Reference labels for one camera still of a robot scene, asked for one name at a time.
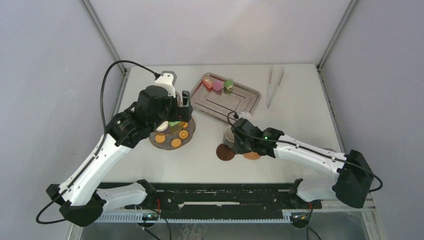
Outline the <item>light wooden round coaster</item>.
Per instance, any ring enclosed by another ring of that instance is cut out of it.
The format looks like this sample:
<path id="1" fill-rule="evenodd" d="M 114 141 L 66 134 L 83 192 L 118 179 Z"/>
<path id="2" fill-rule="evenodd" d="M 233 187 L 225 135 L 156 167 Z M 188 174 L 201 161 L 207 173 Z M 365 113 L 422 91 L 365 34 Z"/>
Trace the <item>light wooden round coaster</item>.
<path id="1" fill-rule="evenodd" d="M 248 153 L 244 153 L 243 154 L 243 157 L 246 158 L 246 159 L 248 159 L 248 160 L 255 161 L 255 160 L 260 159 L 261 158 L 261 155 L 259 155 L 256 152 L 251 151 L 251 152 L 248 152 Z"/>

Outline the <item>black mug white inside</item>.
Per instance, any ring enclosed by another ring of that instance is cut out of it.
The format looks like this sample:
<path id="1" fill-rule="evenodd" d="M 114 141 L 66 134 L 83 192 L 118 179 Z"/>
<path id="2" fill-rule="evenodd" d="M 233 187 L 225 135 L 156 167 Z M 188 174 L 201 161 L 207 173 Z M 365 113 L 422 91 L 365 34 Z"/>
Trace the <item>black mug white inside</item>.
<path id="1" fill-rule="evenodd" d="M 228 125 L 225 128 L 224 133 L 223 133 L 222 143 L 225 146 L 229 147 L 230 149 L 233 148 L 234 143 L 235 143 L 235 136 L 234 136 L 234 133 L 232 131 L 232 126 L 231 125 Z"/>

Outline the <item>white frosted donut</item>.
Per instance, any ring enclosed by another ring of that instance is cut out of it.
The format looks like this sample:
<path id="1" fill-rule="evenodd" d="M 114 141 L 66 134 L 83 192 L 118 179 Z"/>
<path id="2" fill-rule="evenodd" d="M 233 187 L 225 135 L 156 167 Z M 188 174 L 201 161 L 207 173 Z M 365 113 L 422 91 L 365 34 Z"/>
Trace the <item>white frosted donut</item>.
<path id="1" fill-rule="evenodd" d="M 163 132 L 169 127 L 169 121 L 164 121 L 162 124 L 160 124 L 155 131 L 156 132 Z"/>

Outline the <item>dark brown round coaster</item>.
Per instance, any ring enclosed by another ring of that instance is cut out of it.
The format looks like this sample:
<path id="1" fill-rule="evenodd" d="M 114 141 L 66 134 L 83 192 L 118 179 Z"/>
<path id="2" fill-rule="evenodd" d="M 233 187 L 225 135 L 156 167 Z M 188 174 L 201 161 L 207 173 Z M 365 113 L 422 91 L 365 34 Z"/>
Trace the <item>dark brown round coaster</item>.
<path id="1" fill-rule="evenodd" d="M 216 156 L 221 160 L 221 161 L 230 161 L 232 160 L 236 153 L 229 148 L 227 145 L 225 144 L 220 144 L 218 145 L 218 147 L 216 148 Z"/>

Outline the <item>orange round biscuit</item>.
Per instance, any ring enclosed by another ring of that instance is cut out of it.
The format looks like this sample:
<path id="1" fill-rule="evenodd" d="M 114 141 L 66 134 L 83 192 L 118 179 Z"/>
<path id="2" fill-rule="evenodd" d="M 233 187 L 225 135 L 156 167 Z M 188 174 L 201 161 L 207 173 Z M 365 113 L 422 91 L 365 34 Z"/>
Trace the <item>orange round biscuit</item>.
<path id="1" fill-rule="evenodd" d="M 156 135 L 155 141 L 159 144 L 164 143 L 166 140 L 166 137 L 164 135 Z"/>
<path id="2" fill-rule="evenodd" d="M 180 138 L 175 138 L 171 141 L 171 146 L 173 148 L 179 148 L 182 145 L 182 140 Z"/>

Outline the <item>three-tier glass dessert stand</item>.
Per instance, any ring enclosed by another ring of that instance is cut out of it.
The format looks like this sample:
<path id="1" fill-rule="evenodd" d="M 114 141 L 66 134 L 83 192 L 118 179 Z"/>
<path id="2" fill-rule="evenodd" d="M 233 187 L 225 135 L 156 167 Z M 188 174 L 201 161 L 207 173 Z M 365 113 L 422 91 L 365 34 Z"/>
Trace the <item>three-tier glass dessert stand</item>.
<path id="1" fill-rule="evenodd" d="M 179 132 L 182 131 L 182 130 L 188 131 L 188 133 L 189 133 L 188 138 L 181 139 L 179 137 Z M 178 149 L 178 148 L 173 148 L 171 146 L 171 141 L 173 139 L 177 139 L 177 138 L 181 139 L 182 145 L 180 147 L 182 147 L 182 146 L 188 144 L 192 140 L 192 138 L 195 134 L 195 131 L 196 131 L 196 122 L 195 122 L 195 119 L 193 117 L 191 117 L 191 120 L 189 122 L 183 122 L 182 121 L 182 125 L 180 127 L 168 127 L 163 132 L 155 131 L 155 132 L 151 133 L 150 136 L 149 136 L 149 141 L 155 148 L 158 148 L 158 149 L 161 149 L 161 150 L 166 150 L 166 151 L 172 151 L 172 150 Z M 165 136 L 166 137 L 165 142 L 157 143 L 155 141 L 156 135 Z"/>

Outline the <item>orange lotus-pattern biscuit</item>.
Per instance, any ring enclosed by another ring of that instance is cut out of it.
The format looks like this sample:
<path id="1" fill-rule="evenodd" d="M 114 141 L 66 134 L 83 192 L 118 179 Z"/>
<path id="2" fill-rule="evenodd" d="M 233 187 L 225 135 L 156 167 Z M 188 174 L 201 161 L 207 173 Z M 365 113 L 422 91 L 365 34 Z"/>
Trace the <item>orange lotus-pattern biscuit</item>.
<path id="1" fill-rule="evenodd" d="M 188 137 L 189 137 L 189 132 L 188 132 L 187 130 L 181 130 L 181 131 L 179 132 L 179 137 L 180 137 L 181 139 L 186 139 L 186 138 L 188 138 Z"/>

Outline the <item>metal serving tray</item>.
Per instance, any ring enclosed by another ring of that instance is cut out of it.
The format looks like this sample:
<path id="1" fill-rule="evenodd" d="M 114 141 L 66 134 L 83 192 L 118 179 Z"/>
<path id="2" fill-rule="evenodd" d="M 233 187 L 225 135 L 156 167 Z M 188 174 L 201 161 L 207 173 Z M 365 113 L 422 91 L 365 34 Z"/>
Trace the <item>metal serving tray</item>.
<path id="1" fill-rule="evenodd" d="M 209 77 L 213 82 L 222 81 L 223 83 L 230 79 L 208 72 L 190 92 L 191 106 L 194 110 L 223 123 L 227 122 L 227 114 L 231 111 L 252 114 L 261 99 L 259 91 L 238 82 L 234 82 L 233 91 L 230 93 L 206 89 L 202 82 L 204 77 Z"/>

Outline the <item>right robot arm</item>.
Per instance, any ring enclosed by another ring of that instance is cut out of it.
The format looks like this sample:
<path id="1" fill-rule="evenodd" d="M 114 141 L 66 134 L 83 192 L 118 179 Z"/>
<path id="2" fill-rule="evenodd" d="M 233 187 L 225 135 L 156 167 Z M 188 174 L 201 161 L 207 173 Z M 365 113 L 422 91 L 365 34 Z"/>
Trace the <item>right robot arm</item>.
<path id="1" fill-rule="evenodd" d="M 274 159 L 289 160 L 324 174 L 321 179 L 296 179 L 289 203 L 302 208 L 308 202 L 337 199 L 345 205 L 361 209 L 373 191 L 373 173 L 364 155 L 356 150 L 349 153 L 319 148 L 268 127 L 260 130 L 248 119 L 231 123 L 234 135 L 232 150 L 236 154 L 256 153 Z"/>

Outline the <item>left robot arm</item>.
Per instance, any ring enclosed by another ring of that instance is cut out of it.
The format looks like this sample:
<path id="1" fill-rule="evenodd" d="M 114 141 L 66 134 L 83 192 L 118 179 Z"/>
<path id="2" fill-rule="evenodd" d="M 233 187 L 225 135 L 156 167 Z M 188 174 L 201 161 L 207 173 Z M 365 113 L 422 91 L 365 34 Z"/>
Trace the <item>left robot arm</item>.
<path id="1" fill-rule="evenodd" d="M 153 207 L 155 188 L 145 179 L 121 187 L 101 189 L 99 184 L 116 163 L 137 144 L 168 122 L 192 119 L 189 91 L 177 98 L 163 86 L 150 85 L 130 107 L 117 113 L 93 152 L 66 181 L 51 184 L 46 193 L 57 203 L 64 220 L 79 227 L 94 223 L 104 212 L 129 205 Z"/>

